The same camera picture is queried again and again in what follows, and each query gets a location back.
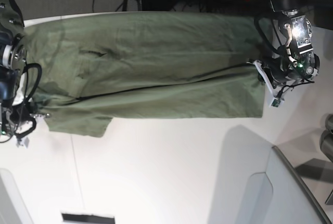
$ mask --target gray panel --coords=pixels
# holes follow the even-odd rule
[[[266,173],[250,176],[236,224],[262,224],[273,198],[273,187]]]
[[[265,223],[331,223],[287,164],[275,151],[271,152],[266,174],[273,185],[274,195]]]
[[[23,224],[0,177],[0,224]]]
[[[272,144],[244,126],[231,128],[221,147],[208,224],[234,224],[249,178],[264,173]]]

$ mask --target white surface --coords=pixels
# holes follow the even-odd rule
[[[74,149],[70,135],[39,124],[29,150],[1,145],[0,167],[13,173],[35,224],[61,223],[60,210],[115,215],[117,224],[233,223],[246,182],[224,160],[231,128],[243,125],[281,144],[293,164],[323,156],[317,144],[321,119],[333,111],[333,33],[313,33],[322,61],[316,83],[295,88],[281,108],[265,105],[261,119],[114,119],[103,138],[73,136]],[[239,162],[248,160],[240,155]]]
[[[61,209],[83,207],[70,135],[50,133],[42,122],[28,150],[1,144],[0,167],[13,174],[35,224],[61,223]]]

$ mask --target wrinkled fabric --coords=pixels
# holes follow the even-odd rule
[[[264,32],[271,28],[264,21]],[[26,28],[43,68],[33,99],[51,131],[100,137],[113,117],[261,117],[253,18],[174,12],[98,15]],[[29,74],[33,83],[35,74]]]

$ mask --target camera on robot arm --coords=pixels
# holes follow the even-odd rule
[[[319,57],[311,43],[312,26],[301,8],[308,0],[268,0],[271,11],[263,12],[254,18],[254,25],[266,46],[277,57],[262,57],[253,62],[259,72],[259,79],[266,83],[270,96],[270,106],[278,107],[284,102],[285,94],[300,85],[312,84],[319,73]],[[259,21],[269,18],[280,46],[275,48],[267,39]],[[277,28],[284,36],[280,40]]]

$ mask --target black equipment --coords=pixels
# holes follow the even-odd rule
[[[284,102],[285,93],[296,86],[314,83],[319,73],[319,57],[314,54],[311,44],[312,26],[301,8],[308,0],[269,0],[271,11],[263,12],[254,18],[254,25],[267,47],[277,58],[263,57],[254,62],[260,79],[265,81],[270,93],[269,104],[278,107]],[[259,21],[269,18],[279,40],[280,47],[275,48],[260,28]],[[273,20],[277,20],[278,29],[287,39],[283,45],[278,37]]]
[[[1,134],[9,141],[16,136],[18,145],[27,144],[23,140],[36,129],[36,119],[29,107],[29,99],[37,89],[42,75],[39,64],[27,64],[27,50],[25,48],[24,23],[22,13],[15,0],[0,0],[0,113]],[[37,81],[33,85],[29,95],[28,70],[37,69]],[[26,73],[26,85],[22,101],[13,105],[21,77]],[[25,131],[19,132],[22,123],[32,123]]]

